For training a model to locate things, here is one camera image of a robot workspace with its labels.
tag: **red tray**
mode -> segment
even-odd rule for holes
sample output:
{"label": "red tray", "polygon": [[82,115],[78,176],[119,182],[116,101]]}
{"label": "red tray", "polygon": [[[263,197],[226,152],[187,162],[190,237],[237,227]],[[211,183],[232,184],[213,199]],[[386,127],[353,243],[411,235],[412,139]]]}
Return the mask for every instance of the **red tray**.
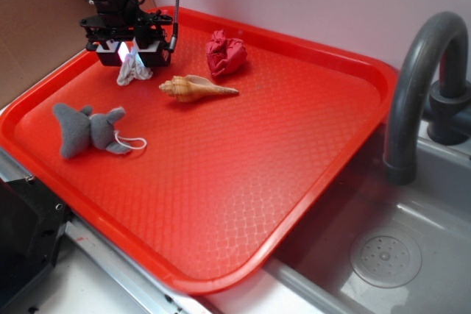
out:
{"label": "red tray", "polygon": [[[81,53],[0,117],[0,144],[70,207],[161,281],[191,294],[257,269],[389,109],[396,73],[377,60],[181,10],[168,68],[116,84],[119,68]],[[239,96],[179,103],[173,75],[210,77],[214,30],[244,40],[247,62],[212,79]],[[57,102],[95,113],[122,106],[120,135],[144,151],[59,155]]]}

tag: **brown cardboard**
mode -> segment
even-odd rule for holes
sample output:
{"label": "brown cardboard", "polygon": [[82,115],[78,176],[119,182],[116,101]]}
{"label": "brown cardboard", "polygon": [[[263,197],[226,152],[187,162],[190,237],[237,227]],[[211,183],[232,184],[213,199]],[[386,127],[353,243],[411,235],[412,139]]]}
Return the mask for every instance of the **brown cardboard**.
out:
{"label": "brown cardboard", "polygon": [[82,51],[79,21],[95,13],[86,0],[0,0],[0,108]]}

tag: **crumpled red fabric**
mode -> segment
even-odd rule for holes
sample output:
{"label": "crumpled red fabric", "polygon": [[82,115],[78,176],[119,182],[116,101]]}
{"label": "crumpled red fabric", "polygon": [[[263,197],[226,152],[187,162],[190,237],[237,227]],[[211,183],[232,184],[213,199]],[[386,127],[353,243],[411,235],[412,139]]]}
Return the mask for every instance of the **crumpled red fabric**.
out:
{"label": "crumpled red fabric", "polygon": [[247,58],[243,40],[226,38],[223,29],[215,31],[210,42],[206,43],[206,57],[213,76],[231,74]]}

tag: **seashell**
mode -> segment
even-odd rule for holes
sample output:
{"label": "seashell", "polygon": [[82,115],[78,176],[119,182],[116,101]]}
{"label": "seashell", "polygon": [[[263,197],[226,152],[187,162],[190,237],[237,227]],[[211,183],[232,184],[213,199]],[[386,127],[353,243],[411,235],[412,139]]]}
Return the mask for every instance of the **seashell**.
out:
{"label": "seashell", "polygon": [[223,88],[196,75],[174,76],[159,88],[179,102],[195,102],[206,96],[238,95],[235,88]]}

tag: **gray sink basin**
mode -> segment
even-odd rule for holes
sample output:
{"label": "gray sink basin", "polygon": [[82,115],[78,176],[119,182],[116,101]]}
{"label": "gray sink basin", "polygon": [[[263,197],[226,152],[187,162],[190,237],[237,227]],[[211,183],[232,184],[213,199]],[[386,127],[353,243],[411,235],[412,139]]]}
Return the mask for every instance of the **gray sink basin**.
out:
{"label": "gray sink basin", "polygon": [[471,161],[419,139],[417,179],[389,185],[383,131],[289,233],[272,257],[288,270],[272,273],[327,313],[471,313]]}

